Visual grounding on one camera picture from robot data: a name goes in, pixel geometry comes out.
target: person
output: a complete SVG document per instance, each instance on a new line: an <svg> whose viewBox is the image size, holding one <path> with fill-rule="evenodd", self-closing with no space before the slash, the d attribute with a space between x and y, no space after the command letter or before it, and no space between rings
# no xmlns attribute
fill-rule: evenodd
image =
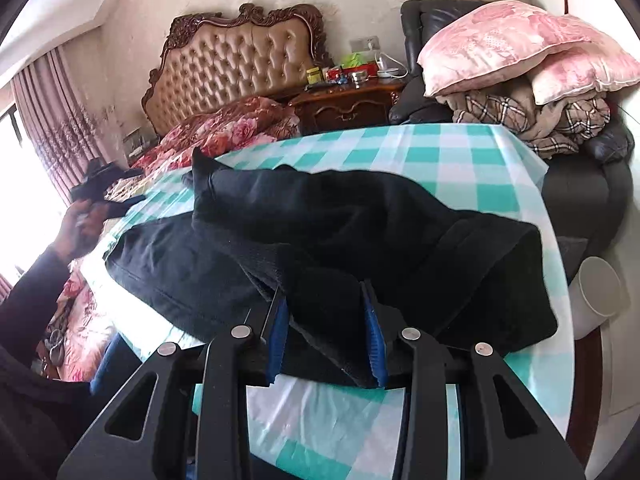
<svg viewBox="0 0 640 480"><path fill-rule="evenodd" d="M3 478L51 480L72 447L140 366L121 336L91 383L48 380L31 371L72 260L96 246L107 205L74 202L60 232L0 304L0 471Z"/></svg>

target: white cable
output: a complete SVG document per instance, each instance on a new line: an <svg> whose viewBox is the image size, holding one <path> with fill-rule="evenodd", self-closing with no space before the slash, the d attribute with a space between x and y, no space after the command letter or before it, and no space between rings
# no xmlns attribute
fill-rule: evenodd
<svg viewBox="0 0 640 480"><path fill-rule="evenodd" d="M384 52L380 52L380 56L379 57L376 56L376 63L378 63L378 61L382 59L382 56L387 56L391 61L393 61L394 63L398 63L398 65L400 65L402 68L404 68L404 74L402 74L402 75L389 74L389 76L391 76L394 79L402 79L403 77L406 77L406 76L409 75L409 70L407 69L407 67L405 67L402 63L400 63L397 59L394 59L389 54L385 54Z"/></svg>

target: wooden floor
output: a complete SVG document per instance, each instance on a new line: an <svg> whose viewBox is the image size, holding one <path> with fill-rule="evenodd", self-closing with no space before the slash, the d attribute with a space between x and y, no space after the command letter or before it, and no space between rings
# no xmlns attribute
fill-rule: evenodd
<svg viewBox="0 0 640 480"><path fill-rule="evenodd" d="M574 399L566 440L587 467L598 429L602 400L602 341L597 328L575 342Z"/></svg>

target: small container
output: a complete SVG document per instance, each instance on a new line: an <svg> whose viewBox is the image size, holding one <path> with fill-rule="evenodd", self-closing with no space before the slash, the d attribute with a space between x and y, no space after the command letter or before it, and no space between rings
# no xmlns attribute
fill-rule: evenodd
<svg viewBox="0 0 640 480"><path fill-rule="evenodd" d="M310 68L309 70L306 71L306 80L309 82L310 85L313 85L315 83L321 83L322 72L320 72L320 69L317 66Z"/></svg>
<svg viewBox="0 0 640 480"><path fill-rule="evenodd" d="M361 70L366 70L367 71L367 75L369 75L369 77L376 77L376 75L378 74L378 66L373 61L371 63L366 63L366 64L360 65L360 66L353 66L351 68L345 68L343 70L347 74L350 74L352 72L359 72Z"/></svg>
<svg viewBox="0 0 640 480"><path fill-rule="evenodd" d="M569 285L574 339L582 339L622 307L620 279L605 260L590 256Z"/></svg>
<svg viewBox="0 0 640 480"><path fill-rule="evenodd" d="M339 66L334 66L326 71L326 80L337 83L338 79L340 79L341 73L342 73L342 68Z"/></svg>
<svg viewBox="0 0 640 480"><path fill-rule="evenodd" d="M366 70L357 70L356 72L351 72L351 80L355 83L356 88L362 85L368 77L369 74Z"/></svg>

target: wall socket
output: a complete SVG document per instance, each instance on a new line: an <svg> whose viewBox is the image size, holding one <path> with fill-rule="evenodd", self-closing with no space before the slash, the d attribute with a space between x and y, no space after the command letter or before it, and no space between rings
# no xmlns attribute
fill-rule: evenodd
<svg viewBox="0 0 640 480"><path fill-rule="evenodd" d="M380 50L380 40L377 36L367 36L366 38L358 38L357 40L349 40L349 46L352 52L362 52L370 50L369 43L373 50Z"/></svg>

